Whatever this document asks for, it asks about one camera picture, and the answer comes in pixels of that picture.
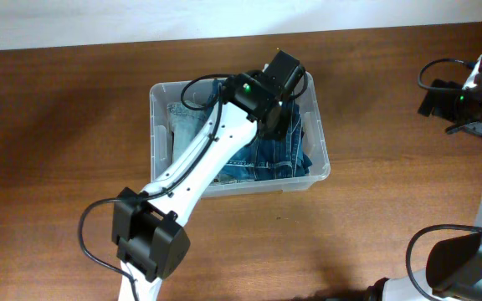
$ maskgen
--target plastic bin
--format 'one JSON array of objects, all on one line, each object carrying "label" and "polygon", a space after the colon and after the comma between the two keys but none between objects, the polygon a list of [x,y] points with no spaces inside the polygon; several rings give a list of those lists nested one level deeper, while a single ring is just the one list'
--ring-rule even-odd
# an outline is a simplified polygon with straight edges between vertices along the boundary
[{"label": "plastic bin", "polygon": [[[326,151],[325,136],[317,99],[315,98],[314,81],[309,73],[308,89],[296,100],[300,107],[302,126],[305,132],[302,147],[313,165],[308,176],[288,179],[253,181],[236,184],[209,186],[203,196],[231,196],[266,191],[302,191],[317,181],[325,180],[331,173],[331,163]],[[188,83],[160,83],[150,90],[150,128],[151,128],[151,179],[154,180],[172,163],[172,134],[167,120],[167,105],[180,101],[180,93]],[[186,93],[186,97],[196,104],[208,100],[212,89],[212,79],[194,84]],[[298,93],[303,81],[295,88]]]}]

